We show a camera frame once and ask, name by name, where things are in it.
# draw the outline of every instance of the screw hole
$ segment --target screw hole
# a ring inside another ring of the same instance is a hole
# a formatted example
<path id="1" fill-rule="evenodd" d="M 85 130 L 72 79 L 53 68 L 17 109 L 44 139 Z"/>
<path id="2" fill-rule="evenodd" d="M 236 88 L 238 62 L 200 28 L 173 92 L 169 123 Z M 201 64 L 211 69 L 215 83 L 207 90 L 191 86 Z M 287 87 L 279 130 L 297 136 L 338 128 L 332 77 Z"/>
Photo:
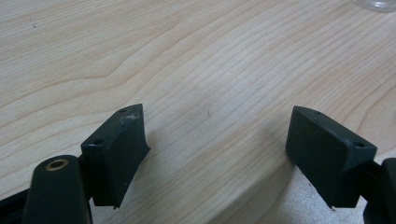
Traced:
<path id="1" fill-rule="evenodd" d="M 360 142 L 354 142 L 353 145 L 354 145 L 355 147 L 364 147 L 364 144 L 363 144 L 363 143 L 360 143 Z"/>
<path id="2" fill-rule="evenodd" d="M 97 139 L 97 140 L 93 141 L 93 144 L 94 145 L 101 145 L 103 142 L 104 142 L 103 139 Z"/>
<path id="3" fill-rule="evenodd" d="M 68 163 L 69 163 L 69 161 L 66 159 L 52 161 L 46 166 L 46 170 L 48 170 L 48 171 L 60 170 L 60 169 L 64 168 Z"/>

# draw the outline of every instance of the light wood surface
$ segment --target light wood surface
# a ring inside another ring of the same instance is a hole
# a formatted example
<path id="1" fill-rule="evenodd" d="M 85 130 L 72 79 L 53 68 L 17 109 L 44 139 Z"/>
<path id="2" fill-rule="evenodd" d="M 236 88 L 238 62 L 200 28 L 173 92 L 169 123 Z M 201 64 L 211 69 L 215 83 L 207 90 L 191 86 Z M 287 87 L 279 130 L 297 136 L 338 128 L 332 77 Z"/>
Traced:
<path id="1" fill-rule="evenodd" d="M 142 103 L 151 151 L 94 223 L 326 223 L 285 154 L 292 107 L 396 157 L 395 24 L 351 0 L 1 0 L 0 198 Z"/>

